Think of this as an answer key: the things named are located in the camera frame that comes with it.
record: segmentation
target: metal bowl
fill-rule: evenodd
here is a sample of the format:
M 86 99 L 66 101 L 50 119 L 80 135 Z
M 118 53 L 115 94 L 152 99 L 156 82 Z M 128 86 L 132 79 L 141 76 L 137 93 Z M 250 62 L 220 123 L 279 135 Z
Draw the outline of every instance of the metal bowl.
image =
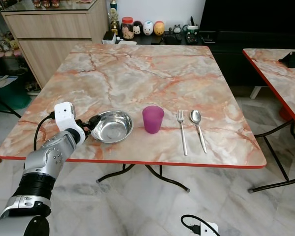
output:
M 118 143 L 128 137 L 133 129 L 132 120 L 126 112 L 107 111 L 98 116 L 100 121 L 91 135 L 103 143 Z

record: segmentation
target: floor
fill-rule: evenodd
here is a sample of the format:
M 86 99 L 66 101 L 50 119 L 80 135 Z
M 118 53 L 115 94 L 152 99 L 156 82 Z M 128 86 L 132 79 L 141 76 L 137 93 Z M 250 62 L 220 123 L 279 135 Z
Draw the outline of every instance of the floor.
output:
M 278 115 L 280 102 L 269 89 L 263 88 L 255 100 L 249 98 L 251 88 L 232 90 L 254 133 L 284 122 Z M 0 114 L 0 143 L 16 121 Z M 289 129 L 269 140 L 294 178 L 295 141 Z M 295 236 L 295 184 L 247 192 L 251 186 L 284 180 L 263 140 L 258 142 L 268 163 L 260 170 L 164 166 L 164 175 L 185 184 L 190 193 L 155 178 L 144 166 L 97 184 L 96 179 L 121 170 L 121 165 L 66 163 L 53 190 L 50 235 L 189 236 L 194 234 L 180 217 L 193 214 L 216 223 L 221 236 Z M 0 164 L 0 213 L 22 171 L 23 161 Z

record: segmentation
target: black phone stand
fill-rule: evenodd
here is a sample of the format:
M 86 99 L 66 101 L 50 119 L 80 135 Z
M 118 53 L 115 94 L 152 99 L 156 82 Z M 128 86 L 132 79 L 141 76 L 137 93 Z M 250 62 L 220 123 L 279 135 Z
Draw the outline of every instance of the black phone stand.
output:
M 295 68 L 295 52 L 288 53 L 283 59 L 280 59 L 279 62 L 282 62 L 288 68 Z

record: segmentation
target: black cable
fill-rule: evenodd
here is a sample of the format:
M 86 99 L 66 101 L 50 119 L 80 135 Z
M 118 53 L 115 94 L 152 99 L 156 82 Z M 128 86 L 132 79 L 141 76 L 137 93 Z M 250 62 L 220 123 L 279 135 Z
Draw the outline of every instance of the black cable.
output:
M 190 229 L 190 230 L 192 230 L 192 232 L 194 232 L 195 234 L 198 234 L 198 235 L 200 235 L 200 226 L 197 226 L 197 225 L 193 225 L 193 226 L 191 226 L 191 225 L 187 225 L 183 220 L 184 220 L 184 218 L 187 218 L 187 217 L 189 217 L 189 218 L 194 218 L 194 219 L 196 219 L 196 220 L 199 220 L 200 222 L 202 222 L 202 223 L 204 223 L 206 226 L 208 226 L 215 234 L 216 234 L 216 236 L 221 236 L 211 225 L 209 225 L 206 221 L 204 221 L 203 219 L 201 219 L 201 218 L 199 218 L 199 217 L 197 217 L 197 216 L 195 216 L 195 215 L 183 215 L 182 217 L 181 217 L 181 222 L 182 222 L 182 224 L 184 225 L 184 227 L 187 227 L 188 229 Z
M 36 143 L 37 143 L 37 136 L 41 125 L 48 119 L 55 119 L 55 112 L 51 112 L 48 116 L 46 116 L 39 124 L 35 132 L 34 136 L 34 151 L 36 151 Z

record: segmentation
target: spoon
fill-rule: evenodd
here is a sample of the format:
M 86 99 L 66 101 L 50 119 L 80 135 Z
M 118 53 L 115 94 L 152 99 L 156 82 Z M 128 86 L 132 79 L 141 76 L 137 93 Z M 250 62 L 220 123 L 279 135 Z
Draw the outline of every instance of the spoon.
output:
M 205 151 L 205 153 L 207 153 L 207 147 L 206 147 L 206 143 L 205 143 L 205 139 L 203 137 L 201 128 L 200 128 L 200 121 L 201 121 L 201 115 L 200 112 L 197 110 L 192 110 L 190 113 L 190 119 L 191 121 L 198 127 L 198 131 L 199 131 L 199 135 L 200 135 L 200 141 L 201 141 L 201 145 L 203 148 L 203 151 Z

